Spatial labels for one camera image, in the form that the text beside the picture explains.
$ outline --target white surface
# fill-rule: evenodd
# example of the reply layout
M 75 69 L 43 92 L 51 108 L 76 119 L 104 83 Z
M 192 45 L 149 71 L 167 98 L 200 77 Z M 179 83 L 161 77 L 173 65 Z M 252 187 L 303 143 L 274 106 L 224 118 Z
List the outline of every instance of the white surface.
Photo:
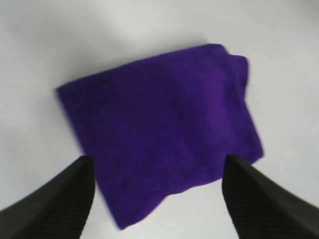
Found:
M 53 89 L 157 53 L 221 43 L 251 64 L 255 166 L 319 206 L 316 0 L 0 0 L 0 209 L 81 151 Z M 167 197 L 119 231 L 97 191 L 83 239 L 235 239 L 221 181 Z

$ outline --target purple cloth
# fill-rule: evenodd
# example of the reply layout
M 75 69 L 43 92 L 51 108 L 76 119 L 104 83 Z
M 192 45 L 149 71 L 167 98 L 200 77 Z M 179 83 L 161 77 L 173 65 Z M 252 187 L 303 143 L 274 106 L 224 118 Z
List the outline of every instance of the purple cloth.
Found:
M 58 88 L 119 228 L 166 196 L 222 177 L 226 154 L 263 151 L 246 108 L 247 61 L 207 44 Z

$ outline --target folded purple fabric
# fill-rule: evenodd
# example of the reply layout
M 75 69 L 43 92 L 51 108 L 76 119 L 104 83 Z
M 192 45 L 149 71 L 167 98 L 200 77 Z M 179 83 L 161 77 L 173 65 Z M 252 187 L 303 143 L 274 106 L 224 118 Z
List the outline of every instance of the folded purple fabric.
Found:
M 247 68 L 244 57 L 207 44 L 57 89 L 119 228 L 167 195 L 220 179 L 226 154 L 262 157 L 244 102 Z

